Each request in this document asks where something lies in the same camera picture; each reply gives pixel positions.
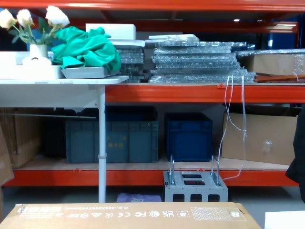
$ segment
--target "blue plastic crate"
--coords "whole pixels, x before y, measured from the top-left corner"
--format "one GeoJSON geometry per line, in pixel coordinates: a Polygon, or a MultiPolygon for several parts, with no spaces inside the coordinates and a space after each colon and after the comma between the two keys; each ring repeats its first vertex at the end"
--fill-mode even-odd
{"type": "Polygon", "coordinates": [[[202,113],[165,114],[167,157],[175,161],[209,161],[213,122],[202,113]]]}

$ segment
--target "gray tray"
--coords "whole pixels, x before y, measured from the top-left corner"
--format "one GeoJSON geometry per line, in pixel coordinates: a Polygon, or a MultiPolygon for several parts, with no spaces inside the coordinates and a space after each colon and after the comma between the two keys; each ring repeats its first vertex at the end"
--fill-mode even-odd
{"type": "Polygon", "coordinates": [[[119,71],[109,72],[104,67],[66,68],[61,71],[67,79],[101,79],[120,73],[119,71]]]}

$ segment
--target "purple cloth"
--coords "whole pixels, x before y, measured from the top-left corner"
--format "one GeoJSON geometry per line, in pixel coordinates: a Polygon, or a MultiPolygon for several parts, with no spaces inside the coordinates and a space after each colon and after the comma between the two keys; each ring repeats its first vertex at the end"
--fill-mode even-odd
{"type": "Polygon", "coordinates": [[[120,193],[116,200],[117,203],[129,202],[161,202],[161,197],[158,195],[140,195],[120,193]]]}

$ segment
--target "clear plastic packaging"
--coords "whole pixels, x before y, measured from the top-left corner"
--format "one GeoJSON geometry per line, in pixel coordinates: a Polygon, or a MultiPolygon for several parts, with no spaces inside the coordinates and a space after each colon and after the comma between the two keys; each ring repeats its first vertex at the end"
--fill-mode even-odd
{"type": "Polygon", "coordinates": [[[188,54],[188,55],[155,55],[152,56],[153,63],[166,62],[204,62],[214,60],[236,61],[235,53],[215,53],[215,54],[188,54]]]}
{"type": "Polygon", "coordinates": [[[304,54],[295,55],[294,72],[293,72],[294,75],[305,75],[304,64],[305,64],[305,55],[304,54]]]}
{"type": "Polygon", "coordinates": [[[305,49],[248,50],[236,52],[237,57],[258,54],[305,54],[305,49]]]}
{"type": "Polygon", "coordinates": [[[153,54],[205,54],[231,53],[231,46],[194,46],[194,47],[160,47],[153,50],[153,54]]]}
{"type": "Polygon", "coordinates": [[[235,83],[242,83],[242,76],[244,82],[247,84],[254,83],[255,73],[248,73],[247,71],[232,71],[226,73],[212,73],[212,74],[160,74],[153,75],[149,79],[149,83],[225,83],[228,76],[233,76],[235,83]]]}
{"type": "Polygon", "coordinates": [[[143,48],[141,49],[117,49],[117,51],[119,52],[119,54],[128,54],[128,55],[132,55],[132,54],[144,54],[144,50],[143,48]]]}
{"type": "Polygon", "coordinates": [[[212,73],[228,73],[235,70],[234,68],[197,68],[197,69],[153,69],[150,70],[151,74],[212,74],[212,73]]]}
{"type": "Polygon", "coordinates": [[[130,74],[130,73],[143,73],[143,64],[122,64],[120,72],[130,74]]]}
{"type": "Polygon", "coordinates": [[[121,57],[122,64],[144,64],[145,59],[144,58],[122,58],[121,57]]]}
{"type": "Polygon", "coordinates": [[[190,42],[190,41],[174,41],[174,40],[166,40],[164,42],[158,43],[159,47],[163,46],[175,46],[175,47],[219,47],[219,46],[228,46],[231,47],[233,45],[238,45],[234,42],[190,42]]]}
{"type": "Polygon", "coordinates": [[[240,64],[237,60],[208,60],[204,62],[165,62],[165,63],[156,63],[156,69],[219,69],[219,68],[228,68],[228,69],[237,69],[240,67],[240,64]]]}

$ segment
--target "white cable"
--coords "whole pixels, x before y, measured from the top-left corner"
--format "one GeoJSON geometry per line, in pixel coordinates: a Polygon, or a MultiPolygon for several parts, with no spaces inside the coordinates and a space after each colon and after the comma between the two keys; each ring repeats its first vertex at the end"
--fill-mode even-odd
{"type": "Polygon", "coordinates": [[[225,124],[225,129],[224,129],[223,137],[222,137],[221,142],[220,142],[220,145],[219,145],[218,160],[220,159],[220,150],[221,150],[222,143],[223,143],[223,140],[224,140],[225,132],[226,132],[226,130],[227,130],[228,120],[230,120],[231,124],[232,124],[233,126],[235,126],[235,128],[237,128],[238,130],[243,131],[243,150],[244,150],[244,159],[243,159],[243,163],[242,163],[242,165],[241,165],[241,168],[240,168],[239,171],[238,171],[238,174],[237,174],[236,176],[233,176],[233,177],[226,177],[226,178],[223,178],[223,180],[227,180],[227,179],[232,179],[232,178],[239,177],[240,174],[241,174],[241,172],[242,172],[242,169],[243,169],[243,167],[244,167],[244,160],[245,160],[245,158],[246,158],[245,140],[246,140],[246,137],[247,137],[247,135],[246,135],[247,126],[246,126],[245,101],[244,101],[244,76],[242,75],[242,104],[243,104],[243,128],[244,128],[244,129],[240,129],[240,128],[238,128],[236,125],[234,125],[234,123],[232,122],[232,120],[231,120],[231,118],[230,118],[229,110],[230,110],[230,105],[231,105],[231,100],[232,100],[232,95],[233,95],[233,88],[234,88],[233,75],[231,75],[231,82],[232,82],[231,96],[230,96],[230,100],[229,100],[229,105],[227,106],[227,103],[226,103],[226,94],[227,94],[227,88],[228,88],[228,84],[229,84],[229,79],[230,79],[230,77],[228,76],[227,84],[226,84],[226,88],[225,88],[225,94],[224,94],[224,104],[225,104],[225,108],[226,108],[226,111],[227,111],[227,120],[226,120],[226,124],[225,124]]]}
{"type": "Polygon", "coordinates": [[[299,80],[299,77],[297,76],[297,74],[295,72],[293,72],[295,77],[296,77],[296,81],[300,81],[300,82],[305,82],[305,80],[299,80]]]}

